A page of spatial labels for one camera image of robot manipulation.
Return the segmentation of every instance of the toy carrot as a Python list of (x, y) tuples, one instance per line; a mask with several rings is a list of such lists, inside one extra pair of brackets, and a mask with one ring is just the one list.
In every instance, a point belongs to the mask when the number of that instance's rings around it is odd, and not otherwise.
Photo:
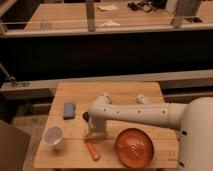
[(101, 155), (100, 153), (97, 151), (97, 149), (94, 147), (94, 145), (92, 144), (92, 142), (90, 140), (84, 140), (87, 149), (91, 155), (91, 157), (93, 158), (94, 161), (97, 161), (100, 159)]

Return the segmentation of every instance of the desk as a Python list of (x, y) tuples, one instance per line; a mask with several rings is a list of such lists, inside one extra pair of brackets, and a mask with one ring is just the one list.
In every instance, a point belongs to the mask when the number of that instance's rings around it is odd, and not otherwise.
[[(40, 142), (34, 160), (36, 168), (124, 168), (119, 162), (114, 150), (115, 138), (130, 127), (145, 131), (152, 139), (155, 154), (149, 168), (176, 168), (178, 158), (178, 141), (173, 130), (157, 128), (142, 124), (120, 121), (108, 121), (107, 139), (99, 141), (95, 147), (101, 153), (97, 162), (90, 157), (82, 140), (87, 132), (87, 123), (82, 114), (100, 94), (111, 94), (114, 104), (135, 104), (136, 96), (144, 93), (153, 102), (163, 102), (163, 97), (157, 83), (127, 83), (127, 82), (73, 82), (60, 83), (45, 128), (59, 125), (64, 129), (65, 146), (61, 151), (54, 152)], [(65, 102), (76, 103), (76, 117), (73, 120), (63, 120)]]
[[(118, 10), (100, 11), (99, 5), (116, 5)], [(40, 4), (31, 17), (25, 29), (40, 29), (40, 22), (48, 21), (52, 28), (87, 28), (86, 7), (84, 3), (74, 4)], [(96, 27), (113, 20), (121, 26), (145, 26), (145, 25), (168, 25), (172, 15), (165, 10), (146, 13), (143, 11), (132, 11), (127, 7), (127, 1), (95, 3)]]

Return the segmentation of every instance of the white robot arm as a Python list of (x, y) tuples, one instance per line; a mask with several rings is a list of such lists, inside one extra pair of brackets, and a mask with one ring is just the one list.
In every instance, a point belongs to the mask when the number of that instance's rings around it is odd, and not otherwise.
[(136, 105), (113, 105), (102, 93), (89, 107), (89, 130), (104, 132), (107, 120), (142, 123), (180, 130), (179, 171), (213, 169), (213, 98), (200, 98), (190, 104), (150, 103), (143, 95)]

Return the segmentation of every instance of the paper cup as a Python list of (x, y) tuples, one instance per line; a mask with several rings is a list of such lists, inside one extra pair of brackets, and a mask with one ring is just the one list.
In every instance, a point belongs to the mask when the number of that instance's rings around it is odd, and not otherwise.
[(44, 144), (56, 150), (62, 149), (64, 146), (63, 129), (58, 126), (49, 127), (44, 131), (42, 140)]

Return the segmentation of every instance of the wooden tabletop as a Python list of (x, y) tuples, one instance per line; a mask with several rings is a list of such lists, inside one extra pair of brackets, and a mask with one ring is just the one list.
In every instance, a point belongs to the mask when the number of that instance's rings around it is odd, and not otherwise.
[[(36, 168), (124, 168), (119, 162), (114, 149), (118, 134), (126, 128), (139, 128), (152, 139), (155, 154), (148, 168), (176, 168), (178, 141), (174, 131), (142, 124), (120, 121), (107, 121), (108, 137), (96, 142), (95, 147), (101, 153), (99, 161), (93, 161), (83, 142), (87, 133), (87, 123), (82, 114), (101, 92), (108, 92), (114, 104), (136, 104), (136, 96), (143, 93), (153, 103), (163, 102), (157, 83), (143, 82), (73, 82), (60, 83), (46, 123), (46, 128), (58, 125), (64, 130), (65, 146), (54, 151), (40, 142), (34, 160)], [(76, 117), (63, 120), (65, 102), (76, 104)]]
[[(118, 10), (100, 11), (97, 5), (115, 5)], [(86, 28), (86, 8), (84, 3), (40, 4), (25, 29), (40, 29), (41, 21), (48, 21), (52, 28)], [(121, 26), (145, 26), (170, 24), (172, 15), (165, 10), (146, 13), (132, 11), (127, 1), (95, 3), (95, 24), (100, 27), (108, 20)]]

